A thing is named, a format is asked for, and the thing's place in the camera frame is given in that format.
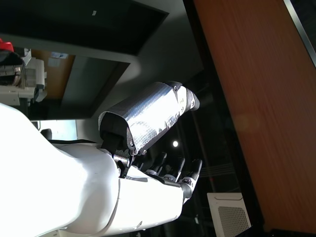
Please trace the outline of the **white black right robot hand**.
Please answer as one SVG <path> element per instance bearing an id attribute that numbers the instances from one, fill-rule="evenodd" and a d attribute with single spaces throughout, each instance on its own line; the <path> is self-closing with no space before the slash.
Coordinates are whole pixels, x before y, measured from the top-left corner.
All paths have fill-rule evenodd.
<path id="1" fill-rule="evenodd" d="M 103 237 L 176 220 L 202 162 L 185 159 L 160 176 L 166 154 L 142 171 L 135 161 L 188 111 L 196 95 L 178 82 L 156 82 L 104 111 L 102 143 L 46 139 L 19 110 L 0 106 L 0 233 L 39 237 L 56 230 Z"/>

